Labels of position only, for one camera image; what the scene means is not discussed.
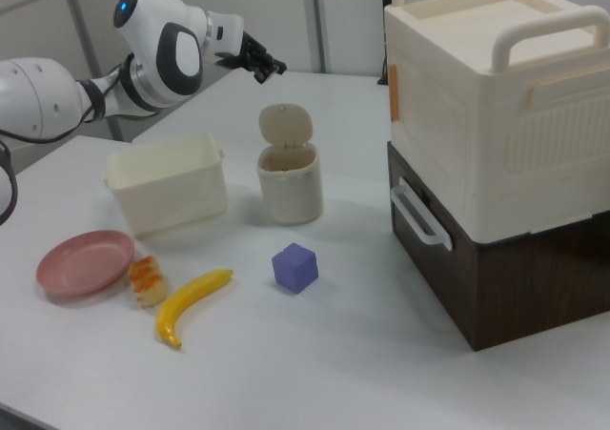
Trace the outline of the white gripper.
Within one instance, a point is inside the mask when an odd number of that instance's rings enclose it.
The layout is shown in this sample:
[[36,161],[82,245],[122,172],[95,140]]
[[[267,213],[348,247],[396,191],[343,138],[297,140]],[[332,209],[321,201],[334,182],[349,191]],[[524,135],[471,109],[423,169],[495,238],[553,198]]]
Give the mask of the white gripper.
[[287,65],[267,52],[267,49],[244,32],[244,19],[235,14],[208,12],[207,53],[218,56],[240,54],[244,66],[259,84],[264,84],[272,75],[282,75]]

